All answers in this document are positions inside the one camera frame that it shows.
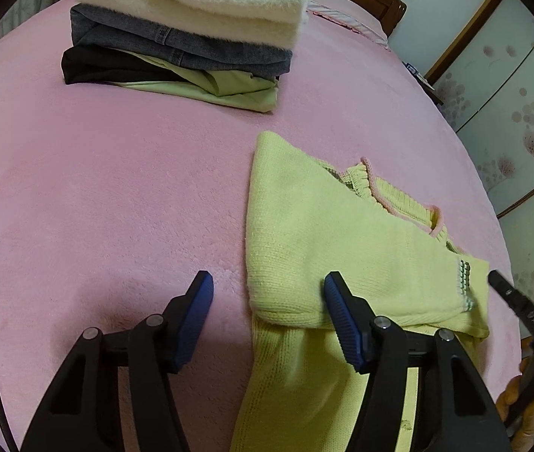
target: pink fleece blanket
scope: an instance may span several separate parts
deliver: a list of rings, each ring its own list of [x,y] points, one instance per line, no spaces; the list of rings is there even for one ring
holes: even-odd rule
[[[0,388],[16,441],[82,330],[130,328],[207,269],[215,301],[172,387],[192,451],[227,450],[253,361],[244,226],[265,129],[339,169],[366,156],[511,276],[470,158],[394,53],[312,15],[270,114],[65,86],[71,5],[0,41]],[[489,316],[482,356],[496,397],[517,373],[519,333],[494,294]]]

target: white wall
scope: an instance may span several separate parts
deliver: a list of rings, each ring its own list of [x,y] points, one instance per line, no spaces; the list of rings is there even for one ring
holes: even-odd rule
[[[432,67],[484,0],[402,0],[407,12],[388,39],[421,74]]]

